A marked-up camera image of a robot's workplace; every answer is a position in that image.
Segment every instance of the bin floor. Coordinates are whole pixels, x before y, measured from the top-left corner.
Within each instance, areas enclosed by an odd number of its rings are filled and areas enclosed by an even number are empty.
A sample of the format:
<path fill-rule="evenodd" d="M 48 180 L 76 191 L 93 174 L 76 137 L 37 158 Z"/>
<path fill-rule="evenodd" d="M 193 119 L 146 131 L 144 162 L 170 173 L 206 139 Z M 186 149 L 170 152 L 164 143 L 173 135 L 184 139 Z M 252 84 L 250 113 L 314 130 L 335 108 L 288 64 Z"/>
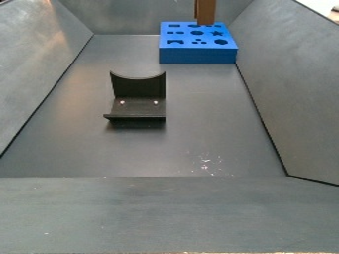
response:
<path fill-rule="evenodd" d="M 110 70 L 166 71 L 161 128 L 102 118 Z M 339 251 L 339 189 L 285 176 L 237 68 L 160 65 L 156 36 L 93 37 L 0 176 L 2 252 Z"/>
<path fill-rule="evenodd" d="M 157 36 L 94 36 L 0 160 L 0 177 L 277 177 L 234 65 L 158 64 Z M 166 71 L 164 126 L 112 126 L 109 71 Z"/>

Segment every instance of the circular hole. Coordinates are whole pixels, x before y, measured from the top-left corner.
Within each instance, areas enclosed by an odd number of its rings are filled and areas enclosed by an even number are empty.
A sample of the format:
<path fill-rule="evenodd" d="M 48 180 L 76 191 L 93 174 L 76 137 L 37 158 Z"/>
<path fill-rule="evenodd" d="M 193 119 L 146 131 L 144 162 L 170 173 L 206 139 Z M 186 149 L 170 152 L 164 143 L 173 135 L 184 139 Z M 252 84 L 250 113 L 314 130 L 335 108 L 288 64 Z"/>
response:
<path fill-rule="evenodd" d="M 228 43 L 228 41 L 226 41 L 226 40 L 217 39 L 217 40 L 214 40 L 214 43 L 216 43 L 216 44 L 220 44 L 220 45 L 224 45 L 224 44 Z"/>
<path fill-rule="evenodd" d="M 204 32 L 202 31 L 192 31 L 190 34 L 194 36 L 202 36 Z"/>

